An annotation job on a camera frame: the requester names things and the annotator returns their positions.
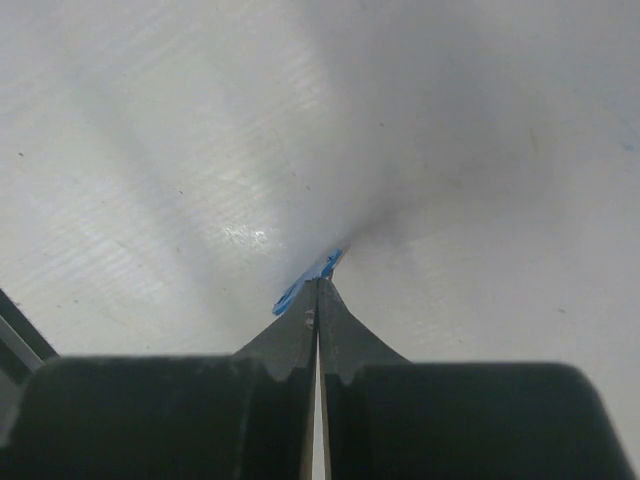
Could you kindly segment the blue head key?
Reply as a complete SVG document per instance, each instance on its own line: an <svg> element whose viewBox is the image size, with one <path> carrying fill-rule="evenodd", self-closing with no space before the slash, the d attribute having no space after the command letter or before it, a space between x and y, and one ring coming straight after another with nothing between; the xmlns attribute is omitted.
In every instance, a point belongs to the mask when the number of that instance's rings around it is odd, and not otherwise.
<svg viewBox="0 0 640 480"><path fill-rule="evenodd" d="M285 313L307 282L317 279L331 279L335 268L342 261L349 249L349 245L343 245L333 248L319 257L284 291L282 296L273 305L271 313L275 317L279 317Z"/></svg>

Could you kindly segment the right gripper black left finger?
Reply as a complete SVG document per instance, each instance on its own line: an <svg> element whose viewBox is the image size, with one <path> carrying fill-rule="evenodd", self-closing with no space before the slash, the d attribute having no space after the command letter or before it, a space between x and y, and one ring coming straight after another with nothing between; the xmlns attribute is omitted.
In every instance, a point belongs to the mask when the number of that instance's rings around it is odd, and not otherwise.
<svg viewBox="0 0 640 480"><path fill-rule="evenodd" d="M318 286L231 355L52 360L1 439L5 479L311 473Z"/></svg>

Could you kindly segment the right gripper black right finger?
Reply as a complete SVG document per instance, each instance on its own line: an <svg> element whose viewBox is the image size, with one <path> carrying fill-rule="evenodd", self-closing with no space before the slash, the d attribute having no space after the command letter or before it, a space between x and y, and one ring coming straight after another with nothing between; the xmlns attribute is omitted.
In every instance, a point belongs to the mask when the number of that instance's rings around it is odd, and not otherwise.
<svg viewBox="0 0 640 480"><path fill-rule="evenodd" d="M414 363L318 284L330 479L631 479L604 404L573 366Z"/></svg>

